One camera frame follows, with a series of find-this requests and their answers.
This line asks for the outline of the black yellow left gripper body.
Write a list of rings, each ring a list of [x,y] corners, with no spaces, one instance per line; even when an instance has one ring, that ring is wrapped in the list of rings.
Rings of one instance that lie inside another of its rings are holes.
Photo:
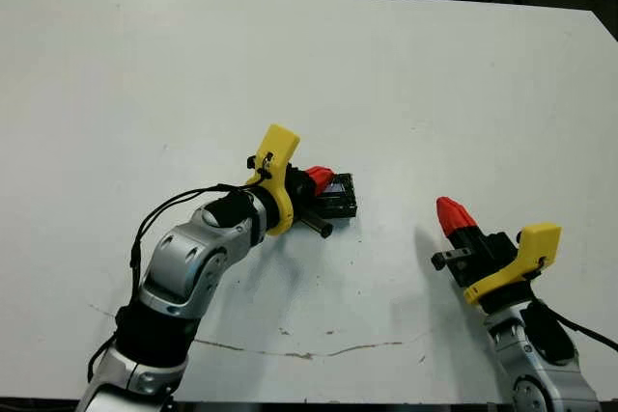
[[[333,226],[316,211],[315,201],[319,196],[315,196],[315,182],[305,173],[306,169],[291,163],[299,141],[294,132],[271,124],[255,154],[247,159],[247,167],[254,175],[246,186],[267,195],[266,233],[285,233],[299,221],[327,238]]]

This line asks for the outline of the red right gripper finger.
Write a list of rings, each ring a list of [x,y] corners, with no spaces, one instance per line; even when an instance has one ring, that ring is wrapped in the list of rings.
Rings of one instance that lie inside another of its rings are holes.
[[[477,249],[484,237],[464,206],[446,198],[446,237],[455,248]]]
[[[463,233],[468,228],[468,213],[465,207],[449,197],[441,196],[436,199],[436,213],[439,225],[453,247],[463,247]]]

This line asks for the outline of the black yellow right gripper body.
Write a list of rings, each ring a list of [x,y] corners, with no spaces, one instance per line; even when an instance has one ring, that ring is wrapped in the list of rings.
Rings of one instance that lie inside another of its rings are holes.
[[[504,232],[466,225],[447,235],[452,248],[434,253],[431,263],[450,271],[466,303],[494,314],[533,298],[531,281],[554,263],[561,233],[556,224],[535,224],[513,242]]]

